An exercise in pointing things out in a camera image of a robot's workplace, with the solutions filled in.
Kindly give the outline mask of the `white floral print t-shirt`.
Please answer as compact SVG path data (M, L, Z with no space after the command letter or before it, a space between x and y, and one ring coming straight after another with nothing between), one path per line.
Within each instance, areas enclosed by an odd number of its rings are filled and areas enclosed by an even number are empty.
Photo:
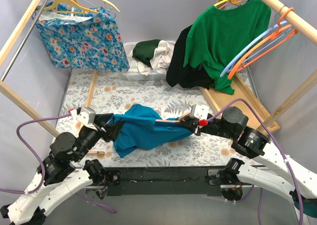
M128 73L138 73L141 75L149 75L150 73L153 72L151 67L135 59L129 61L129 66L130 68L128 70Z

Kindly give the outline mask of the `beige wooden hanger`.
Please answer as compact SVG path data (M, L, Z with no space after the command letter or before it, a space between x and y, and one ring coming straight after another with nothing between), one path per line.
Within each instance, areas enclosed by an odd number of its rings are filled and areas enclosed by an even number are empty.
M184 113L181 117L176 120L168 120L168 119L156 119L156 122L166 122L166 123L182 123L185 122L185 117L189 116L190 112Z

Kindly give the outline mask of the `blue t-shirt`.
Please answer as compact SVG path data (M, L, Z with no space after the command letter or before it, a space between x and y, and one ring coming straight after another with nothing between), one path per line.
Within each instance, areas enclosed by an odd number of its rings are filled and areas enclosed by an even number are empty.
M124 125L113 145L123 158L136 149L151 150L167 142L185 139L193 133L176 123L157 122L160 115L150 107L133 105L125 114L115 114L110 124Z

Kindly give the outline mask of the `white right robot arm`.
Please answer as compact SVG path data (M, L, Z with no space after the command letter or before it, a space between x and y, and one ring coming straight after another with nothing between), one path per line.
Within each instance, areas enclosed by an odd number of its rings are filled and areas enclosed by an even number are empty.
M163 120L153 109L136 104L124 114L99 115L96 122L121 157L190 135L230 139L236 153L266 166L269 172L231 158L222 170L206 177L208 182L256 185L290 201L301 215L317 215L317 175L286 155L272 135L248 127L248 117L237 107L226 106L211 115L207 106L194 105L177 119Z

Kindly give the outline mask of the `green and grey raglan shirt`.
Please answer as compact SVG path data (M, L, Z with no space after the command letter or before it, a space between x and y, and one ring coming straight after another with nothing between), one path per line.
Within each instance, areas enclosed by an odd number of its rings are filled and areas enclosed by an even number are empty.
M129 53L128 60L138 60L152 68L152 73L165 74L169 68L174 44L168 41L154 39L138 42Z

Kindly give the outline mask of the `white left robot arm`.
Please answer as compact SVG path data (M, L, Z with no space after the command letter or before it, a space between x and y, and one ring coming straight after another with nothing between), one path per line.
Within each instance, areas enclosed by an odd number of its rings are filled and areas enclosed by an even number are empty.
M58 205L79 190L91 184L108 186L112 175L99 160L86 160L79 171L73 163L81 161L100 139L117 139L123 123L112 123L112 116L87 116L87 124L78 136L70 132L59 134L49 155L40 161L31 183L14 203L1 207L2 217L12 225L41 225Z

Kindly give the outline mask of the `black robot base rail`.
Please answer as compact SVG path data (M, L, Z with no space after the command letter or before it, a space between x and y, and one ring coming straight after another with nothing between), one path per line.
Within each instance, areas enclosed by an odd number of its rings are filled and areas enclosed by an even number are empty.
M224 166L108 168L106 196L197 194L240 200L243 189L237 182L212 182L221 169Z

